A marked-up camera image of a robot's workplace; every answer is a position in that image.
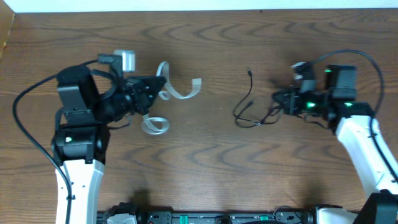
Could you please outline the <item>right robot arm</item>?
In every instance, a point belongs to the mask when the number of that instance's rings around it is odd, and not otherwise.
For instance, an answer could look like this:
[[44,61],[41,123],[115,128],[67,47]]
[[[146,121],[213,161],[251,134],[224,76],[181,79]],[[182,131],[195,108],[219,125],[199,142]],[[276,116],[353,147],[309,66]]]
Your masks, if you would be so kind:
[[325,91],[309,63],[293,65],[298,87],[272,94],[291,116],[319,116],[344,146],[366,196],[358,213],[334,205],[318,205],[302,223],[395,223],[397,221],[397,161],[389,150],[369,103],[356,101],[356,67],[329,65]]

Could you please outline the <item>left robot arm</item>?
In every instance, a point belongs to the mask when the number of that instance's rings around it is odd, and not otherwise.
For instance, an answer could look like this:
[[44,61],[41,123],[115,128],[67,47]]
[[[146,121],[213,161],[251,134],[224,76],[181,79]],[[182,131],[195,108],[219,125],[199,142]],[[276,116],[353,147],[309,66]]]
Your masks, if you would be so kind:
[[96,223],[109,123],[127,114],[147,115],[165,77],[127,77],[74,65],[57,74],[65,124],[52,139],[57,171],[57,223]]

